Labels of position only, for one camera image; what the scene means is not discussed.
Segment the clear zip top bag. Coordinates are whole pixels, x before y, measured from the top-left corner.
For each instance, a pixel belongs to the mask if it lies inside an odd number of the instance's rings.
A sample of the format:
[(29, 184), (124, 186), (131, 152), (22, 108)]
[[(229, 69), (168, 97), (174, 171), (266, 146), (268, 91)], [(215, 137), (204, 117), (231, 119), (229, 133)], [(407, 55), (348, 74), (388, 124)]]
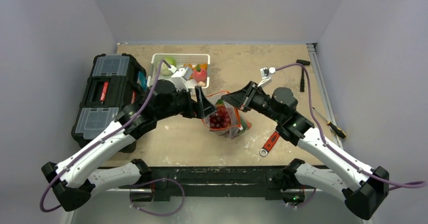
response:
[(222, 90), (207, 96), (207, 99), (216, 106), (216, 111), (202, 119), (202, 122), (217, 136), (234, 139), (248, 131), (252, 124), (239, 113), (237, 108), (222, 100), (221, 97), (229, 93), (227, 90)]

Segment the beige garlic bulb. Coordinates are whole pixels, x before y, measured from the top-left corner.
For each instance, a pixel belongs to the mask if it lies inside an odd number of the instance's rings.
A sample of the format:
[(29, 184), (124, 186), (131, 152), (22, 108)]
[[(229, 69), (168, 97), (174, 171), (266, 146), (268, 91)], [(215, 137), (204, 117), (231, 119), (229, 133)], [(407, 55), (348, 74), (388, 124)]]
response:
[(200, 87), (205, 87), (205, 86), (206, 86), (206, 83), (205, 83), (204, 81), (199, 81), (199, 82), (197, 83), (197, 85), (198, 85), (198, 86), (200, 86)]

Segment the green cucumber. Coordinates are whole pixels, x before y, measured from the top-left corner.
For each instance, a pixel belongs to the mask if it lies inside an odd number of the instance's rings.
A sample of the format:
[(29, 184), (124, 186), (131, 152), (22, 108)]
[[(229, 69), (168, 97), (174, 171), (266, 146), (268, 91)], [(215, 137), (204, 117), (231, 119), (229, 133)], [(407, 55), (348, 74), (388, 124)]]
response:
[(245, 132), (251, 128), (251, 123), (247, 121), (243, 116), (240, 116), (240, 132)]

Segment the pink peach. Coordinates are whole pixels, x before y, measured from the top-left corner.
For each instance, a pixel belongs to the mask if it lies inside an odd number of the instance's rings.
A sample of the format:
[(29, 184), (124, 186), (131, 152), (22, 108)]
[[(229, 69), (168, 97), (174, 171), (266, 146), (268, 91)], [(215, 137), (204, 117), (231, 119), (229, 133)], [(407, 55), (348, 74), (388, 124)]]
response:
[(193, 79), (195, 79), (197, 82), (199, 81), (206, 81), (207, 80), (207, 70), (201, 69), (199, 66), (195, 68), (193, 71)]

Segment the purple grape bunch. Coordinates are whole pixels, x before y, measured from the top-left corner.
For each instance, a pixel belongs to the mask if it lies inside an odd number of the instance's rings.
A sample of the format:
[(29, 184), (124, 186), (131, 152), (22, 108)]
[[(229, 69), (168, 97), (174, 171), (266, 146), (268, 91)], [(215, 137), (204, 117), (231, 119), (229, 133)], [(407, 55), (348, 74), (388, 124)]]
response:
[(208, 119), (212, 129), (223, 129), (231, 125), (231, 117), (224, 105), (219, 105), (216, 112), (211, 114)]

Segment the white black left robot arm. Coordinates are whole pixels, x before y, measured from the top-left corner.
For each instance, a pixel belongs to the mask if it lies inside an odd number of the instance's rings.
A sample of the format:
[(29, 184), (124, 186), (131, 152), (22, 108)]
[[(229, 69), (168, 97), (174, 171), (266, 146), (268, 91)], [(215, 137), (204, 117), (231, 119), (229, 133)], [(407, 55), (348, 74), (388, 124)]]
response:
[(181, 115), (184, 118), (204, 119), (216, 111), (195, 87), (193, 100), (187, 89), (179, 89), (171, 81), (157, 80), (134, 103), (124, 107), (116, 117), (90, 143), (60, 163), (48, 162), (41, 170), (49, 182), (40, 200), (43, 212), (44, 199), (49, 190), (56, 196), (59, 206), (73, 211), (83, 206), (91, 196), (121, 186), (145, 188), (154, 182), (152, 171), (141, 159), (109, 170), (98, 167), (122, 148), (135, 143), (144, 134), (156, 128), (158, 121)]

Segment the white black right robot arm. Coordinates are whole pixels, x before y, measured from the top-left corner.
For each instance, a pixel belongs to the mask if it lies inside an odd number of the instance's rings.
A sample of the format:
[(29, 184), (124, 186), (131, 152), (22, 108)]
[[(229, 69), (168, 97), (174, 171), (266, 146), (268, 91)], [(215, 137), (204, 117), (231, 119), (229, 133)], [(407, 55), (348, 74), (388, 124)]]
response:
[(278, 135), (320, 160), (326, 169), (318, 169), (294, 159), (282, 173), (272, 177), (283, 190), (298, 184), (312, 186), (341, 201), (357, 217), (369, 220), (389, 193), (389, 173), (383, 167), (372, 168), (325, 138), (321, 129), (297, 111), (298, 101), (291, 89), (279, 87), (266, 94), (255, 82), (221, 97), (222, 101), (247, 112), (256, 112), (277, 123)]

